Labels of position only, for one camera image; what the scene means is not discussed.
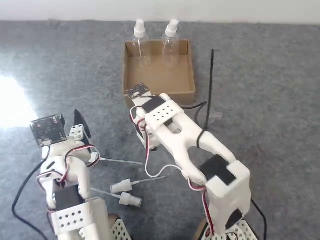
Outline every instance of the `perforated white bracket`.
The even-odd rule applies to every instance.
[[[131,240],[126,225],[121,219],[115,221],[113,227],[111,228],[111,232],[114,240]]]
[[[55,235],[77,230],[95,222],[90,202],[52,213],[52,225]]]
[[[258,240],[256,235],[254,234],[254,231],[252,231],[252,229],[250,228],[249,224],[245,220],[239,221],[239,223],[237,225],[242,230],[242,232],[244,233],[244,236],[245,236],[244,239],[246,239],[246,240]]]
[[[158,106],[155,110],[146,114],[145,123],[153,131],[156,131],[162,124],[180,113],[184,113],[184,110],[170,99],[161,106]]]
[[[74,137],[74,140],[76,140],[76,141],[81,141],[84,139],[85,134],[86,134],[86,131],[85,131],[84,125],[79,124],[79,125],[75,125],[71,128],[69,136]]]
[[[214,234],[211,237],[202,237],[202,240],[227,240],[227,236],[230,240],[258,240],[250,226],[245,220],[239,221],[237,225],[231,227],[226,235],[220,236],[218,234]]]

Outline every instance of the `black cable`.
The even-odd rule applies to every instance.
[[[212,87],[213,87],[213,75],[214,75],[214,60],[215,60],[215,50],[212,49],[211,50],[211,65],[210,65],[210,81],[209,81],[209,94],[208,94],[208,101],[207,101],[207,109],[206,109],[206,118],[205,118],[205,123],[204,126],[202,128],[202,132],[199,134],[197,140],[196,140],[196,146],[199,149],[199,142],[200,142],[200,138],[202,137],[202,135],[205,133],[205,131],[208,130],[208,125],[209,125],[209,118],[210,118],[210,108],[211,108],[211,99],[212,99]],[[201,109],[205,106],[205,104],[203,104],[197,111],[196,111],[196,115],[194,116],[195,118],[195,122],[196,124],[199,125],[198,122],[198,114],[201,111]]]
[[[196,108],[201,107],[202,105],[206,105],[206,104],[207,104],[207,101],[203,101],[203,102],[200,102],[199,104],[194,105],[194,106],[181,106],[181,108],[184,110],[190,110],[190,109],[196,109]]]
[[[263,222],[264,222],[264,233],[263,233],[263,240],[267,240],[267,218],[265,216],[265,214],[261,211],[261,209],[259,208],[259,206],[256,204],[256,202],[253,200],[253,198],[251,198],[251,202],[253,204],[253,206],[258,210],[258,212],[260,213],[260,215],[263,218]]]
[[[26,179],[23,181],[22,185],[20,186],[19,188],[19,191],[18,193],[16,194],[15,196],[15,199],[13,201],[13,204],[12,204],[12,213],[14,215],[14,217],[16,217],[18,220],[20,220],[22,223],[28,225],[30,228],[32,228],[33,230],[35,230],[39,235],[41,235],[41,237],[44,239],[44,240],[48,240],[48,238],[45,236],[45,234],[39,229],[37,228],[36,226],[32,225],[30,222],[28,222],[27,220],[25,220],[24,218],[22,218],[21,216],[19,216],[17,213],[16,213],[16,205],[19,201],[19,198],[21,196],[21,193],[22,191],[24,190],[25,186],[27,185],[27,183],[29,182],[29,180],[31,179],[31,177],[35,174],[36,171],[38,171],[42,164],[44,164],[45,161],[47,161],[48,157],[49,157],[49,154],[50,154],[50,149],[51,149],[51,146],[49,146],[49,150],[48,150],[48,153],[46,155],[46,157],[29,173],[29,175],[26,177]]]
[[[201,106],[198,108],[198,110],[195,112],[195,115],[194,115],[194,122],[195,122],[199,127],[201,127],[201,126],[200,126],[200,123],[199,123],[199,121],[198,121],[198,115],[199,115],[200,111],[205,107],[206,104],[207,104],[207,101],[204,101],[204,102],[203,102],[203,105],[201,105]]]

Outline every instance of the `spray nozzle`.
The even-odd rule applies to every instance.
[[[145,21],[142,19],[137,19],[135,21],[134,36],[136,38],[143,38],[145,35],[145,32],[146,32]]]
[[[177,33],[178,24],[179,21],[177,19],[172,19],[165,29],[165,35],[167,35],[168,37],[175,36]]]

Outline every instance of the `gray carpet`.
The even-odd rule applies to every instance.
[[[0,22],[0,76],[17,81],[38,117],[63,113],[67,133],[79,109],[104,157],[143,162],[145,151],[122,96],[124,40],[133,26]],[[146,29],[160,38],[165,26],[148,22]],[[319,239],[320,27],[183,22],[179,34],[193,48],[197,102],[207,98],[210,49],[216,49],[212,112],[224,118],[210,130],[250,169],[252,195],[268,219],[268,239]],[[0,104],[11,108],[12,102]],[[190,154],[197,165],[208,157],[197,149]],[[0,239],[39,239],[13,218],[11,204],[40,158],[28,127],[0,129]],[[150,171],[171,162],[160,149],[150,156]],[[113,162],[100,163],[90,175],[92,186],[105,191],[125,178],[146,178],[143,167]],[[204,217],[201,196],[179,173],[138,184],[132,194],[144,199],[141,209],[96,195],[123,218],[136,240],[191,239]],[[34,178],[17,211],[54,239],[45,194]],[[247,220],[262,236],[263,221],[253,207]]]

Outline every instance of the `white wall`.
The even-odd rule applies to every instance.
[[[320,24],[320,0],[0,0],[0,20]]]

